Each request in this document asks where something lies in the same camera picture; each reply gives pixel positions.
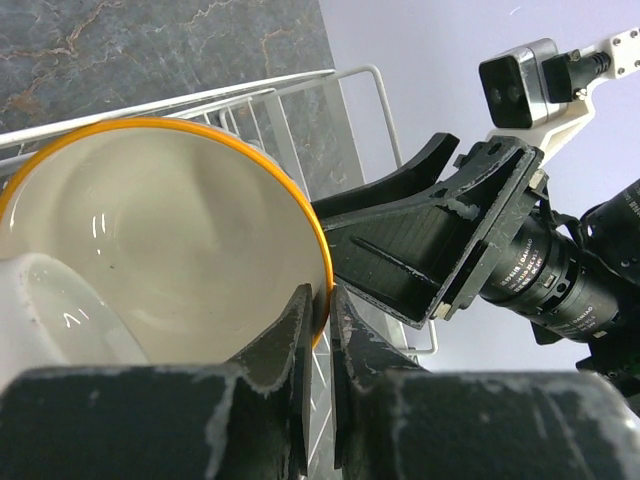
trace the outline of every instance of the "white wire dish rack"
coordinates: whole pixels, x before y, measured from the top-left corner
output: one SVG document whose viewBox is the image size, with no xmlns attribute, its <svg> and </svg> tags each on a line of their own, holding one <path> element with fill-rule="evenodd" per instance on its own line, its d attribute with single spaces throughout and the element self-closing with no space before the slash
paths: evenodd
<svg viewBox="0 0 640 480">
<path fill-rule="evenodd" d="M 299 73 L 276 77 L 267 80 L 259 80 L 244 84 L 217 88 L 204 92 L 183 95 L 166 100 L 146 103 L 98 113 L 81 118 L 74 118 L 39 127 L 27 128 L 15 132 L 0 134 L 0 178 L 13 174 L 31 155 L 23 153 L 33 149 L 39 142 L 51 140 L 69 131 L 75 130 L 92 123 L 119 117 L 133 116 L 166 116 L 213 124 L 217 120 L 220 125 L 239 136 L 240 138 L 257 143 L 265 150 L 261 126 L 256 115 L 255 108 L 261 105 L 266 111 L 271 127 L 277 153 L 274 155 L 282 168 L 298 184 L 302 191 L 309 197 L 307 180 L 303 174 L 303 168 L 298 158 L 294 139 L 291 134 L 290 124 L 287 120 L 283 97 L 311 89 L 321 89 L 326 108 L 329 112 L 339 154 L 343 161 L 345 176 L 349 179 L 351 187 L 364 184 L 362 165 L 358 157 L 356 143 L 351 129 L 347 107 L 344 101 L 340 81 L 358 74 L 370 74 L 375 82 L 378 98 L 382 106 L 384 121 L 386 123 L 391 148 L 397 167 L 402 165 L 400 147 L 396 130 L 391 117 L 389 102 L 385 92 L 382 76 L 374 66 L 363 66 L 352 70 L 336 72 L 334 70 L 317 70 L 307 73 Z M 246 133 L 239 126 L 234 115 L 234 110 L 242 108 L 248 110 L 249 118 L 253 123 L 251 134 Z M 431 348 L 428 350 L 409 350 L 402 325 L 391 317 L 385 316 L 386 325 L 379 328 L 387 340 L 389 340 L 401 352 L 418 361 L 421 355 L 434 354 L 438 349 L 438 339 L 433 321 L 428 322 L 428 331 L 431 336 Z M 313 354 L 313 380 L 311 398 L 311 422 L 310 422 L 310 478 L 339 478 L 338 472 L 331 472 L 333 464 L 332 432 L 331 428 L 331 367 L 329 357 L 330 346 L 327 339 L 327 330 L 323 333 L 323 341 L 316 347 Z"/>
</svg>

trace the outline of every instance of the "white wall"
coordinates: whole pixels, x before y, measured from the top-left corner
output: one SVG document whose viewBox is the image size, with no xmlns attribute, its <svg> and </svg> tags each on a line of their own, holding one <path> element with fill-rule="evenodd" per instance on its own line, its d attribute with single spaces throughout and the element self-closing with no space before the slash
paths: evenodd
<svg viewBox="0 0 640 480">
<path fill-rule="evenodd" d="M 364 63 L 383 74 L 405 160 L 437 131 L 461 138 L 461 149 L 491 128 L 477 66 L 495 54 L 543 37 L 561 51 L 640 24 L 637 0 L 320 0 L 338 68 Z M 367 180 L 393 169 L 380 109 L 369 79 L 345 84 Z M 598 116 L 546 169 L 557 210 L 580 215 L 640 177 L 640 73 L 603 85 Z M 411 345 L 427 347 L 408 329 Z M 477 299 L 440 322 L 433 370 L 572 369 L 586 346 L 539 347 L 528 322 Z"/>
</svg>

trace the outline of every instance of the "bolt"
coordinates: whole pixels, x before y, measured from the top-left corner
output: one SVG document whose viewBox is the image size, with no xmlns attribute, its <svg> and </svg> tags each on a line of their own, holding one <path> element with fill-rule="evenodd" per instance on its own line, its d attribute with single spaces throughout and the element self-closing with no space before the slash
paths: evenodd
<svg viewBox="0 0 640 480">
<path fill-rule="evenodd" d="M 529 180 L 529 188 L 531 188 L 531 190 L 536 190 L 540 186 L 540 182 L 542 182 L 545 175 L 546 173 L 544 173 L 544 170 L 541 169 L 533 172 L 531 180 Z"/>
<path fill-rule="evenodd" d="M 451 305 L 449 305 L 448 303 L 442 302 L 440 305 L 438 305 L 438 308 L 436 308 L 434 315 L 437 318 L 446 320 L 445 317 L 447 316 L 450 310 L 451 310 Z"/>
<path fill-rule="evenodd" d="M 576 100 L 584 100 L 585 98 L 587 98 L 587 89 L 577 89 L 575 92 L 573 92 L 573 98 L 575 98 Z"/>
<path fill-rule="evenodd" d="M 544 288 L 549 288 L 551 285 L 553 285 L 555 279 L 555 275 L 549 275 L 549 278 L 547 278 L 547 280 L 544 282 Z"/>
</svg>

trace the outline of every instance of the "bowl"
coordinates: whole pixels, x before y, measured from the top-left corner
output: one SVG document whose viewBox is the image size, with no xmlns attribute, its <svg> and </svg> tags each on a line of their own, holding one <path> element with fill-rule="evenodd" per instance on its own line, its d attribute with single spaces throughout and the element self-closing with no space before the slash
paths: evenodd
<svg viewBox="0 0 640 480">
<path fill-rule="evenodd" d="M 311 205 L 265 154 L 206 125 L 106 121 L 37 152 L 0 197 L 0 258 L 78 272 L 153 363 L 219 363 L 311 284 L 314 334 L 333 273 Z"/>
<path fill-rule="evenodd" d="M 31 368 L 146 363 L 124 323 L 71 268 L 40 253 L 0 261 L 0 390 Z"/>
</svg>

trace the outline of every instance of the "white mount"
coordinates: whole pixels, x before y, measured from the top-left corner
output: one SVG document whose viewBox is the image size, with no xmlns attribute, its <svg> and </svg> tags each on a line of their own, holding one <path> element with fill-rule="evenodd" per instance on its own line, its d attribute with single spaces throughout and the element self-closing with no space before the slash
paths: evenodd
<svg viewBox="0 0 640 480">
<path fill-rule="evenodd" d="M 582 56 L 594 52 L 609 54 L 611 66 L 606 73 L 589 84 L 586 96 L 582 100 L 569 103 L 567 110 L 560 117 L 543 125 L 528 130 L 497 128 L 489 132 L 488 138 L 494 135 L 520 138 L 544 152 L 542 165 L 551 160 L 595 117 L 596 110 L 592 100 L 593 90 L 606 81 L 619 80 L 640 71 L 640 30 L 633 28 L 580 49 Z"/>
</svg>

